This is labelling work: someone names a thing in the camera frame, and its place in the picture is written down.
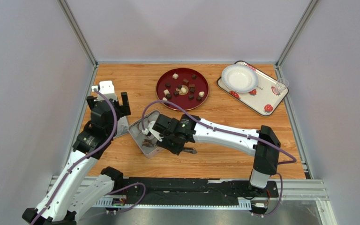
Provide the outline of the square tin box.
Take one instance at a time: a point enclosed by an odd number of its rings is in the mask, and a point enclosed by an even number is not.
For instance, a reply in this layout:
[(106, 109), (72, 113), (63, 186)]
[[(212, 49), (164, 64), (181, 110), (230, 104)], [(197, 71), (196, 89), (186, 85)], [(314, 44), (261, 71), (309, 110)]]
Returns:
[(155, 138), (153, 135), (145, 135), (142, 128), (142, 124), (145, 126), (145, 128), (147, 128), (148, 125), (152, 121), (155, 121), (160, 114), (160, 111), (154, 110), (146, 114), (143, 120), (139, 119), (128, 127), (129, 134), (146, 158), (152, 158), (164, 150), (163, 148), (156, 145), (157, 138)]

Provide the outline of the metal tongs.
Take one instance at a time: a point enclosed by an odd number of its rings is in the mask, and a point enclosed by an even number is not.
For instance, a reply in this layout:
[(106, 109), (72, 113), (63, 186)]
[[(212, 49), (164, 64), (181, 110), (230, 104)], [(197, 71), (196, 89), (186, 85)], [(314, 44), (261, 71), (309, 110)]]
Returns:
[[(142, 142), (142, 146), (145, 146), (145, 147), (158, 147), (158, 145), (156, 143), (154, 143), (152, 140), (148, 140), (148, 139), (145, 139), (143, 142)], [(197, 154), (197, 150), (195, 148), (190, 148), (190, 147), (184, 147), (182, 149), (183, 152), (187, 152), (187, 153), (191, 153), (191, 154)]]

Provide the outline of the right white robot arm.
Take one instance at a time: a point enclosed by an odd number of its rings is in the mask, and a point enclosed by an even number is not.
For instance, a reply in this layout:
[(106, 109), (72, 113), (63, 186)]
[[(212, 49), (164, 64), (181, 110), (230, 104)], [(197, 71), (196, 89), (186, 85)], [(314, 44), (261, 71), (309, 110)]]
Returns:
[(250, 186), (266, 188), (270, 176), (277, 173), (281, 143), (268, 126), (242, 129), (212, 123), (186, 114), (178, 120), (160, 114), (148, 124), (148, 134), (157, 139), (157, 146), (179, 154), (186, 143), (211, 143), (239, 150), (254, 158)]

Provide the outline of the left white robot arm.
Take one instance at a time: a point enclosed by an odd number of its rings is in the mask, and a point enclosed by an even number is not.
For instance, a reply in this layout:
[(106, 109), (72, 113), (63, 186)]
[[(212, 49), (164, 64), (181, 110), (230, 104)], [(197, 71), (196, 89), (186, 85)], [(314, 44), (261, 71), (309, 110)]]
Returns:
[(94, 201), (113, 190), (116, 182), (123, 178), (121, 172), (107, 167), (96, 184), (76, 195), (85, 176), (112, 143), (119, 120), (131, 114), (126, 92), (121, 93), (121, 104), (114, 99), (114, 93), (98, 91), (97, 94), (97, 97), (86, 98), (90, 120), (77, 136), (52, 189), (35, 208), (27, 208), (22, 214), (30, 225), (76, 225)]

